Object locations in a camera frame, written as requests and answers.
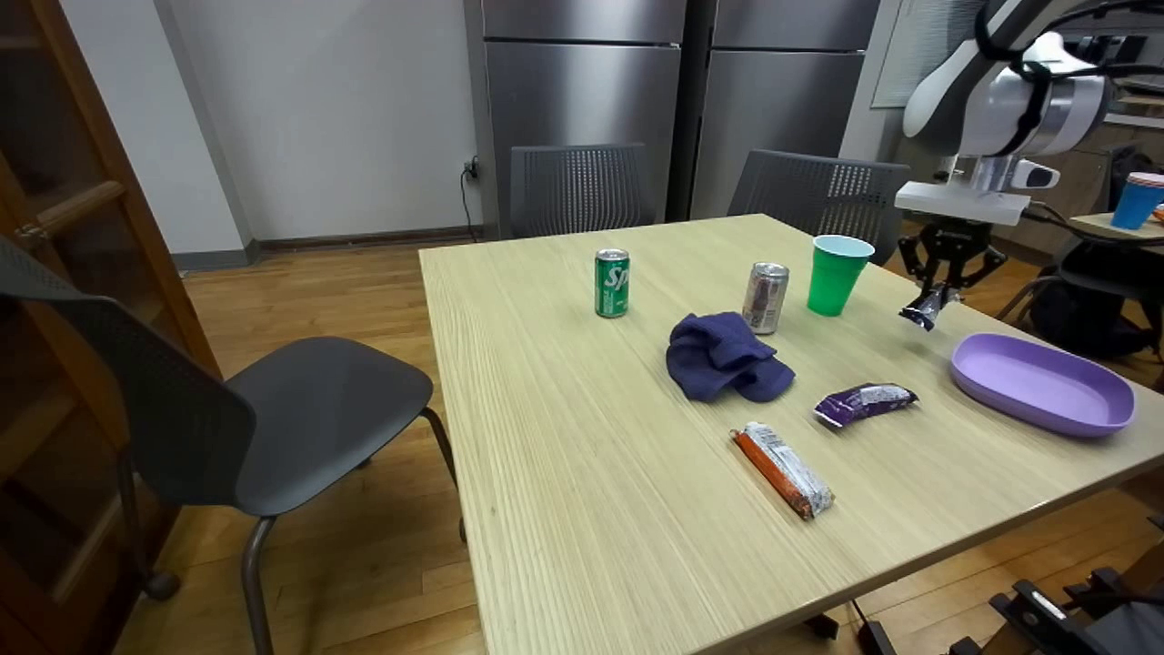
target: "floor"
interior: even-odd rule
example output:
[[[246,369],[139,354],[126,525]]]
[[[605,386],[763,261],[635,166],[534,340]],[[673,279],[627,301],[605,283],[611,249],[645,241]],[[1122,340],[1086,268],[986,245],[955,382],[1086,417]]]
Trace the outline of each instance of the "floor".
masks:
[[[393,236],[269,249],[246,268],[189,272],[187,286],[221,372],[235,372],[302,336],[350,336],[435,374],[416,252],[453,241]],[[963,301],[994,314],[1031,278],[1032,266],[1005,266]],[[1152,382],[1162,360],[1137,355],[1122,372]],[[1032,525],[858,596],[858,606],[884,623],[906,655],[947,651],[955,637],[986,639],[999,626],[986,602],[1012,591],[1015,580],[1057,592],[1061,583],[1086,580],[1100,563],[1124,566],[1157,546],[1162,536],[1147,519],[1142,498],[1164,498],[1164,485],[1142,475],[1137,496],[1108,489],[1057,506]],[[246,651],[235,585],[246,526],[230,509],[187,509],[161,557],[162,566],[183,576],[183,592],[169,605],[139,602],[116,651]],[[426,426],[416,426],[327,498],[278,525],[267,551],[267,591],[278,651],[284,655],[483,651],[469,551],[460,537],[460,498]],[[851,637],[856,606],[831,616],[840,623],[835,639],[812,639],[808,631],[757,634],[732,651],[858,651]]]

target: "stainless steel refrigerator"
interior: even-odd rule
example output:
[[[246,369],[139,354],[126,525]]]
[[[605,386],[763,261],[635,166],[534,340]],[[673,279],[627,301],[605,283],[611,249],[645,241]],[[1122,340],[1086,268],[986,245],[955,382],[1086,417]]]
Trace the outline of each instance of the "stainless steel refrigerator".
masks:
[[[514,156],[531,146],[632,146],[646,215],[667,218],[685,15],[686,0],[464,0],[486,232],[514,232]]]
[[[690,0],[675,215],[725,215],[749,148],[840,148],[875,2]]]

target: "purple plate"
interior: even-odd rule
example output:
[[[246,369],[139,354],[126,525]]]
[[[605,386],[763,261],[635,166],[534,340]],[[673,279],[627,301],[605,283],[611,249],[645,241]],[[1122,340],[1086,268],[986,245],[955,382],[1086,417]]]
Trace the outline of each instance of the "purple plate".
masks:
[[[952,382],[995,411],[1083,441],[1112,438],[1134,414],[1134,394],[1112,372],[1008,336],[963,340]]]

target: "navy cloth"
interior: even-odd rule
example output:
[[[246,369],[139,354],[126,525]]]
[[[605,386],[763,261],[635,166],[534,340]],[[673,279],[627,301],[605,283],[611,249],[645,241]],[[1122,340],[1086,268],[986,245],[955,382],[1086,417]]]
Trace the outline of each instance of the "navy cloth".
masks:
[[[690,401],[715,401],[726,389],[768,404],[792,386],[792,369],[774,360],[768,343],[757,343],[738,314],[686,314],[667,347],[667,372]]]

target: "soda can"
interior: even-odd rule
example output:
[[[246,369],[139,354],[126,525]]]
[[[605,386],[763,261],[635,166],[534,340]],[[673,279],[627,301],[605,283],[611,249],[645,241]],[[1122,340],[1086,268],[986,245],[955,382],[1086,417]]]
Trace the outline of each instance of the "soda can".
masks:
[[[592,314],[627,317],[629,309],[629,252],[599,249],[592,256]]]
[[[777,261],[752,266],[749,286],[741,293],[741,321],[757,336],[774,336],[777,309],[786,301],[786,286],[791,286],[791,266],[777,266]]]

